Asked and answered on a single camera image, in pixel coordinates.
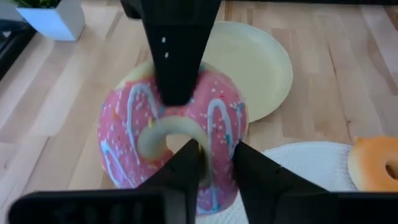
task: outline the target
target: white pot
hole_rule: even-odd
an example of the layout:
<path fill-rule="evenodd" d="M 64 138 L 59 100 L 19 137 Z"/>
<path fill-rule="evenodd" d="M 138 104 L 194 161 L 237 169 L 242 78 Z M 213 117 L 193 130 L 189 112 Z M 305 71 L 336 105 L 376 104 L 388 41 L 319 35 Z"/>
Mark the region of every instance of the white pot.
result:
<path fill-rule="evenodd" d="M 37 32 L 53 40 L 76 41 L 86 25 L 79 0 L 61 0 L 55 9 L 17 7 L 17 11 Z"/>

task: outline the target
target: pink frosted donut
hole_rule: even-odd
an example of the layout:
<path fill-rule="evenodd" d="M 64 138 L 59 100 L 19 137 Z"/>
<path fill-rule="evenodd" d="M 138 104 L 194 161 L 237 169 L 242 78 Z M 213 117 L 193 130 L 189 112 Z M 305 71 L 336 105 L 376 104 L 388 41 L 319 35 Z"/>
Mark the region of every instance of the pink frosted donut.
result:
<path fill-rule="evenodd" d="M 166 136 L 186 134 L 203 146 L 209 165 L 197 214 L 228 208 L 238 192 L 231 158 L 248 129 L 242 96 L 229 77 L 204 63 L 190 102 L 165 107 L 153 74 L 152 63 L 138 66 L 106 98 L 98 125 L 105 171 L 118 188 L 136 188 L 172 157 Z"/>

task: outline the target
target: toy donut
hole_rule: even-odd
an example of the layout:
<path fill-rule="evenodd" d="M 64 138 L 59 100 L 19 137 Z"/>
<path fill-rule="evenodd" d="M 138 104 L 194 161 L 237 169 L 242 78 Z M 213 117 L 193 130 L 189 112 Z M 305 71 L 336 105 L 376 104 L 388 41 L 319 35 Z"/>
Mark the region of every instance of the toy donut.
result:
<path fill-rule="evenodd" d="M 138 66 L 106 98 L 98 125 L 103 167 L 116 187 L 136 188 L 172 156 L 168 134 L 196 139 L 208 159 L 208 179 L 198 190 L 197 215 L 228 208 L 238 186 L 232 178 L 234 148 L 248 130 L 240 92 L 229 77 L 203 63 L 189 103 L 166 107 L 154 66 Z"/>
<path fill-rule="evenodd" d="M 398 192 L 398 139 L 356 138 L 348 156 L 348 171 L 358 190 Z"/>

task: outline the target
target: wooden surface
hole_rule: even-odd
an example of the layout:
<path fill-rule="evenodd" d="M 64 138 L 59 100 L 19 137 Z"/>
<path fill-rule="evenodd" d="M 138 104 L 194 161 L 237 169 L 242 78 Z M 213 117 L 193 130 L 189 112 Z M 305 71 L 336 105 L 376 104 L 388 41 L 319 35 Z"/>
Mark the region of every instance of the wooden surface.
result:
<path fill-rule="evenodd" d="M 83 7 L 78 42 L 36 35 L 0 83 L 2 221 L 9 203 L 33 190 L 112 187 L 100 163 L 98 115 L 108 91 L 150 52 L 142 24 L 118 3 Z M 252 147 L 398 136 L 397 8 L 223 2 L 217 20 L 267 31 L 293 64 L 286 101 L 249 126 Z M 176 149 L 187 139 L 169 140 Z"/>

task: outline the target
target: yellow plate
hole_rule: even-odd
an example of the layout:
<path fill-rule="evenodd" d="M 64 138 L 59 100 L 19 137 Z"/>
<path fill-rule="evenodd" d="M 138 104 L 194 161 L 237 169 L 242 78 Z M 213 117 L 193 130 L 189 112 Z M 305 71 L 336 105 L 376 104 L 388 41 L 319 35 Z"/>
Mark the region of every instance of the yellow plate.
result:
<path fill-rule="evenodd" d="M 246 100 L 249 122 L 272 113 L 292 87 L 285 49 L 267 32 L 246 24 L 215 23 L 203 61 L 232 78 Z"/>

